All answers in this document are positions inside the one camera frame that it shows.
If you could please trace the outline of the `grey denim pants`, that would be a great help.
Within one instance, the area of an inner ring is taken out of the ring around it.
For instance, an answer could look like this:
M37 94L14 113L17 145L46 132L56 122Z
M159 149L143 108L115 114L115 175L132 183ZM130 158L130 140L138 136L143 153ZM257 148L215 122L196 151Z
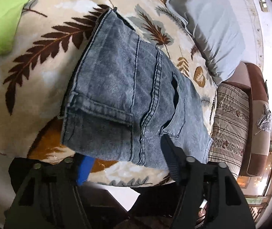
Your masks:
M212 139L194 84L116 10L98 18L61 113L60 141L79 154L165 170L160 141L168 135L207 162Z

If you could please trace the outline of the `striped beige floral pillow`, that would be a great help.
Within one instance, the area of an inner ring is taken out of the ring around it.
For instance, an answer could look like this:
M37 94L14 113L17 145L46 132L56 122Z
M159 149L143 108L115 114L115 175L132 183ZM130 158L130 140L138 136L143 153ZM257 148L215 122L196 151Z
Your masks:
M224 162L235 179L247 144L249 115L248 95L233 85L220 84L208 161Z

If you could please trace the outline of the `brown wooden headboard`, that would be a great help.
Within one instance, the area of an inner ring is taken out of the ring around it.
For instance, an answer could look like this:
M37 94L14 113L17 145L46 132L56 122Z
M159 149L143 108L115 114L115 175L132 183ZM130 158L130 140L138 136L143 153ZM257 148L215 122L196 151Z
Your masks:
M179 27L185 30L185 24L166 6L159 9L159 14L166 14ZM185 30L186 34L193 40L193 37ZM217 85L206 66L206 60L193 40L190 49L190 56L181 55L176 62L180 72L193 79L198 86L204 87L206 84L214 85L217 88L220 84L230 84L243 90L249 97L249 130L247 144L242 160L239 176L259 177L265 169L268 159L270 144L270 124L271 113L268 104L267 89L263 80L261 69L252 63L245 63L242 60L236 67L234 74L226 81ZM206 106L211 107L211 124L213 128L216 105L217 91L213 100L203 97Z

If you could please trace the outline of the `beige leaf pattern blanket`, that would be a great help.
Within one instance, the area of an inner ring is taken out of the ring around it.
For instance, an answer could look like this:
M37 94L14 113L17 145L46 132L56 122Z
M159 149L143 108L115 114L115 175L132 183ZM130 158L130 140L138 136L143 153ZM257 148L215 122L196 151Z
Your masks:
M58 114L71 73L106 7L159 47L193 83L207 131L216 85L182 19L166 0L30 0L8 54L0 55L0 154L57 164L73 151L60 144Z

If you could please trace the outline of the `light grey pillow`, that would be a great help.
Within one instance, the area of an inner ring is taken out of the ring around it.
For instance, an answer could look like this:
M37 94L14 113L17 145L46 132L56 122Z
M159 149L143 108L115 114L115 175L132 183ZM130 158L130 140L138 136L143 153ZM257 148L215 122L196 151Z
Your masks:
M214 82L229 79L245 50L243 34L229 0L167 0L206 60Z

